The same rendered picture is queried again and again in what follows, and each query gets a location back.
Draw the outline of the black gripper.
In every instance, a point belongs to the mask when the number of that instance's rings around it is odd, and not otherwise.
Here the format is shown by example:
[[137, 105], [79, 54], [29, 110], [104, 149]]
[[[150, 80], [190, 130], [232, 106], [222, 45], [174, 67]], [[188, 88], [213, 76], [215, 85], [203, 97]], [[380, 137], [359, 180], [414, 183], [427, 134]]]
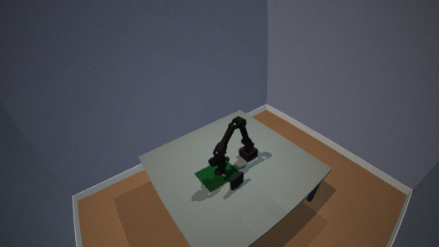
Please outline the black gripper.
[[[225, 160], [227, 160], [229, 162], [230, 161], [230, 157], [225, 156]], [[219, 167], [214, 170], [214, 174], [217, 174], [217, 175], [220, 175], [220, 176], [223, 174], [223, 172], [225, 171], [226, 166], [227, 166], [227, 163], [226, 163], [225, 160], [218, 163]]]

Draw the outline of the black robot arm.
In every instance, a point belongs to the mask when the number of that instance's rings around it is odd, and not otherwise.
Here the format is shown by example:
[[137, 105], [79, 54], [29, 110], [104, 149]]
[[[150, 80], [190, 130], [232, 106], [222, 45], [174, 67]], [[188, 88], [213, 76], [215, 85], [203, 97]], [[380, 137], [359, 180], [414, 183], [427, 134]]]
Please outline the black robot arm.
[[[234, 123], [236, 123], [236, 125], [234, 125]], [[252, 143], [252, 141], [249, 138], [247, 129], [245, 127], [246, 124], [247, 124], [246, 119], [241, 118], [240, 116], [234, 118], [232, 120], [232, 122], [229, 123], [224, 137], [216, 145], [216, 147], [214, 149], [214, 152], [213, 152], [214, 156], [208, 160], [208, 163], [211, 167], [214, 167], [214, 166], [219, 167], [218, 163], [225, 160], [225, 154], [227, 154], [227, 152], [226, 152], [227, 144], [230, 141], [230, 138], [236, 129], [240, 129], [240, 132], [242, 134], [243, 139], [241, 140], [241, 142], [243, 145], [245, 145], [245, 152], [249, 153], [249, 152], [253, 151], [252, 147], [254, 146], [254, 144]]]

